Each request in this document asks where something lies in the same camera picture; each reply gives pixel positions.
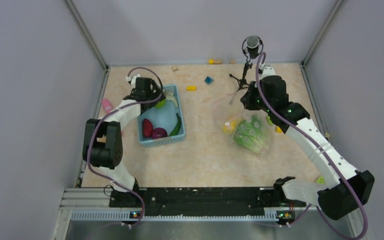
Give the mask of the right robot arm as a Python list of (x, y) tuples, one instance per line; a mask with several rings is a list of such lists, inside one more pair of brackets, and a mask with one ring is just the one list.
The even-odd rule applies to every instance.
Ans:
[(360, 171), (330, 144), (309, 112), (289, 100), (286, 82), (279, 75), (252, 81), (240, 101), (250, 111), (262, 110), (282, 133), (293, 140), (324, 177), (325, 183), (280, 178), (274, 184), (273, 200), (279, 206), (291, 201), (312, 204), (330, 219), (339, 220), (368, 202), (375, 178)]

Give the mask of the green lettuce toy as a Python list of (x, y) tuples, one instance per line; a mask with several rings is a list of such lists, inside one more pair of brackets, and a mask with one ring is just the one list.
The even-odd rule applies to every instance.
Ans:
[(239, 147), (263, 155), (270, 152), (272, 137), (267, 121), (259, 114), (252, 114), (239, 123), (232, 141)]

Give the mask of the green lime toy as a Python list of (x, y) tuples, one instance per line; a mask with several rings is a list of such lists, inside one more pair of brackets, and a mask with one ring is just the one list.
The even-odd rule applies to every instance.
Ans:
[(165, 99), (163, 99), (162, 101), (158, 102), (158, 103), (155, 105), (155, 108), (156, 108), (156, 109), (161, 109), (161, 108), (163, 108), (163, 107), (165, 106), (166, 102), (167, 102), (167, 101), (166, 101)]

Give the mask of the yellow lemon toy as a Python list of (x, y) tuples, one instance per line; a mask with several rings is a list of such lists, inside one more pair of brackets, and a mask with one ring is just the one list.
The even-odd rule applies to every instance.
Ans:
[(237, 129), (237, 123), (235, 120), (233, 121), (227, 121), (224, 123), (222, 127), (222, 132), (227, 135), (233, 134)]

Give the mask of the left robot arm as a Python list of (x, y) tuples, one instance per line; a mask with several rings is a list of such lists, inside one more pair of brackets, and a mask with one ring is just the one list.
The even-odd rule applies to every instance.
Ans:
[(86, 121), (82, 155), (87, 168), (95, 175), (109, 181), (121, 194), (121, 200), (129, 207), (138, 203), (145, 207), (139, 191), (135, 190), (136, 179), (122, 162), (122, 130), (132, 120), (165, 99), (163, 83), (158, 77), (136, 77), (129, 84), (132, 89), (120, 104), (102, 118)]

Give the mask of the green cucumber toy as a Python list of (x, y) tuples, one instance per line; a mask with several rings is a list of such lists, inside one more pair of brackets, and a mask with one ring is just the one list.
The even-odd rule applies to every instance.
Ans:
[(181, 126), (182, 126), (182, 118), (180, 117), (179, 113), (176, 113), (176, 125), (173, 128), (173, 130), (170, 132), (169, 136), (174, 137), (179, 134)]

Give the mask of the clear zip top bag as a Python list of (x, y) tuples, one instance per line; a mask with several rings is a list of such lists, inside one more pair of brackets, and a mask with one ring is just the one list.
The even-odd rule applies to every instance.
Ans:
[(242, 89), (215, 100), (211, 107), (214, 126), (228, 144), (265, 156), (271, 151), (273, 134), (261, 111), (245, 109), (241, 98), (246, 92)]

